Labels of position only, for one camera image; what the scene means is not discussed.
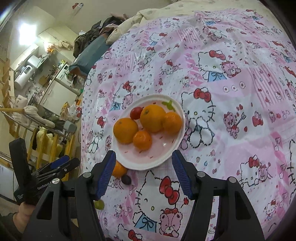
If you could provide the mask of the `person's left hand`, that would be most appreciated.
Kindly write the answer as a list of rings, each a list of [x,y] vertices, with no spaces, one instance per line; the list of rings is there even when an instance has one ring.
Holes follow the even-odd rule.
[[[34,205],[30,205],[23,202],[20,204],[18,212],[13,215],[14,225],[20,233],[23,233],[25,231],[26,226],[30,221],[30,217],[34,210]]]

